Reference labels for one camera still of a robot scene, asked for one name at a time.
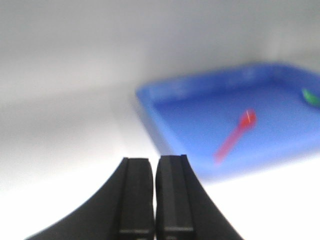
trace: spoon handle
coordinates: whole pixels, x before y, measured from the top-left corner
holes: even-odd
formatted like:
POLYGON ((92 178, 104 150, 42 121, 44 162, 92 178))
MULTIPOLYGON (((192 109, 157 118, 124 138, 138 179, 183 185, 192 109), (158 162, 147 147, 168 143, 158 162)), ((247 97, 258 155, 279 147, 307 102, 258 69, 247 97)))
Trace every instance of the spoon handle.
POLYGON ((221 163, 226 155, 230 152, 233 146, 237 143, 239 138, 244 133, 245 128, 240 126, 236 127, 232 133, 228 136, 228 138, 224 141, 219 150, 214 154, 214 159, 216 163, 221 163))

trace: white background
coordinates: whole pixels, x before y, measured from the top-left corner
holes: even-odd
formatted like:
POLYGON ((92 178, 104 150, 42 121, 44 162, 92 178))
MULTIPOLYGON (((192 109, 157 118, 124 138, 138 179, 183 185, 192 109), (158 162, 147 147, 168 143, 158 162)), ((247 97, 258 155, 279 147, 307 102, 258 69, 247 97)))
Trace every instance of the white background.
MULTIPOLYGON (((122 157, 159 153, 137 86, 259 61, 320 72, 316 0, 0 0, 0 239, 88 199, 122 157)), ((204 187, 246 240, 318 240, 318 152, 204 187)))

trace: blue plastic tray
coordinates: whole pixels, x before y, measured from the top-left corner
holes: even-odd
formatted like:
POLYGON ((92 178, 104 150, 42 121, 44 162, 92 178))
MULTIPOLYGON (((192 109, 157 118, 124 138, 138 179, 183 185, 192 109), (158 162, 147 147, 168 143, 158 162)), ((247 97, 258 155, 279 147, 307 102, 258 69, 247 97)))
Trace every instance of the blue plastic tray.
POLYGON ((203 177, 218 178, 264 166, 320 145, 320 109, 308 105, 302 88, 320 95, 320 76, 283 64, 255 64, 144 85, 137 96, 168 146, 162 155, 187 154, 203 177), (224 159, 213 154, 254 109, 256 126, 224 159))

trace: white wall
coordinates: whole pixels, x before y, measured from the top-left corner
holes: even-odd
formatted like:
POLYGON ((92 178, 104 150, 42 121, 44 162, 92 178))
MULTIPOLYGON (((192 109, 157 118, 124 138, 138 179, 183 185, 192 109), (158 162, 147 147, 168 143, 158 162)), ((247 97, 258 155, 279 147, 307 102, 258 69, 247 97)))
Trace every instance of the white wall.
POLYGON ((0 107, 320 50, 318 0, 0 0, 0 107))

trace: red plastic spoon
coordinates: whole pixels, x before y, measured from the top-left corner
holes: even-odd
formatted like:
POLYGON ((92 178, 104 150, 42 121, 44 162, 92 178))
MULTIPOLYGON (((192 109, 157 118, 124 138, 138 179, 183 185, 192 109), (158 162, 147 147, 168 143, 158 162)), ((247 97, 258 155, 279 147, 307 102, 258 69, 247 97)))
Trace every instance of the red plastic spoon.
POLYGON ((238 126, 233 130, 229 137, 224 141, 219 150, 214 154, 216 163, 221 163, 232 147, 237 143, 242 134, 251 129, 257 122, 256 112, 253 109, 247 109, 242 116, 238 126))

